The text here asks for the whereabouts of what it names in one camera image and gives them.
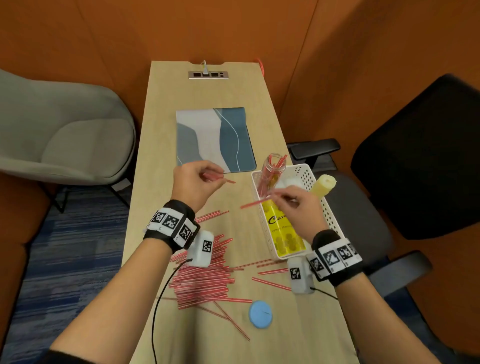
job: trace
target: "person's left arm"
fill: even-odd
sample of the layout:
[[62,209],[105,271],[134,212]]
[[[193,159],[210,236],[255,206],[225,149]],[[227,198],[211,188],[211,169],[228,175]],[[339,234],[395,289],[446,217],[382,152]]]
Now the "person's left arm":
[[[226,181],[205,179],[206,171],[223,175],[214,163],[199,161],[174,169],[172,199],[195,213]],[[162,240],[144,239],[100,294],[53,342],[50,349],[93,363],[128,363],[145,327],[167,269],[172,249]]]

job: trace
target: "wrist strap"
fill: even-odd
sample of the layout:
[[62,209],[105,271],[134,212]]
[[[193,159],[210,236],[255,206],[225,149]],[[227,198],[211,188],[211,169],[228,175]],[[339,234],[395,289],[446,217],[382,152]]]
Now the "wrist strap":
[[188,249],[199,230],[194,211],[181,201],[170,200],[154,214],[147,225],[144,239],[161,239],[176,252],[182,248]]
[[328,279],[336,287],[362,272],[363,259],[350,240],[340,239],[333,230],[318,233],[312,243],[313,253],[307,255],[311,271],[319,281]]

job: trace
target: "hand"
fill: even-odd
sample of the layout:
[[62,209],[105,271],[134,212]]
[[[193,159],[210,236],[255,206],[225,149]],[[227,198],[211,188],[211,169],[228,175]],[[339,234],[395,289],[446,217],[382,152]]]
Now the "hand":
[[297,186],[272,190],[272,201],[283,211],[296,233],[310,244],[315,235],[328,229],[320,199]]
[[[203,173],[219,175],[216,181],[209,181]],[[227,180],[223,169],[208,160],[185,163],[173,169],[172,200],[179,200],[192,208],[195,214],[205,205],[208,198],[222,187]]]

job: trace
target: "clear jar filled with straws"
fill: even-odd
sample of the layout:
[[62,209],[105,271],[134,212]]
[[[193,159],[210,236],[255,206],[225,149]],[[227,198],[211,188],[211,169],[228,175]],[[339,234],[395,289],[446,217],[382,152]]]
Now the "clear jar filled with straws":
[[259,197],[266,197],[270,194],[287,166],[287,155],[272,153],[265,159],[262,167],[262,175],[258,182],[257,192]]

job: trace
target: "yellow plastic packet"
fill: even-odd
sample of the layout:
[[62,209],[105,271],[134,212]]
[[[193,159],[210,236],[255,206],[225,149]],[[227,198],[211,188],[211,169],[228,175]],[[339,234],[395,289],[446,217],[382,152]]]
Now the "yellow plastic packet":
[[262,202],[262,207],[279,257],[306,249],[303,239],[298,236],[285,214],[272,200]]

